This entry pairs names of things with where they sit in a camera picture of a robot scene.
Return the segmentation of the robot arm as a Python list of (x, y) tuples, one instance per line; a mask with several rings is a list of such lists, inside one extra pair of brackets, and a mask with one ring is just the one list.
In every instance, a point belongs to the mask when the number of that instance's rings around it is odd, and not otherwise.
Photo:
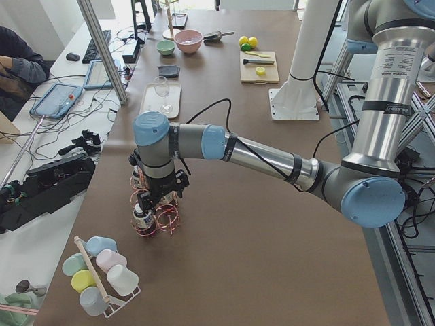
[(423, 56), (434, 43), (434, 2), (352, 1), (347, 41), (373, 43), (376, 58), (351, 153), (340, 164), (307, 160), (221, 126), (171, 123), (148, 111), (135, 118), (133, 132), (150, 202), (187, 185), (176, 159), (217, 159), (297, 185), (362, 227), (395, 220), (406, 200), (395, 158)]

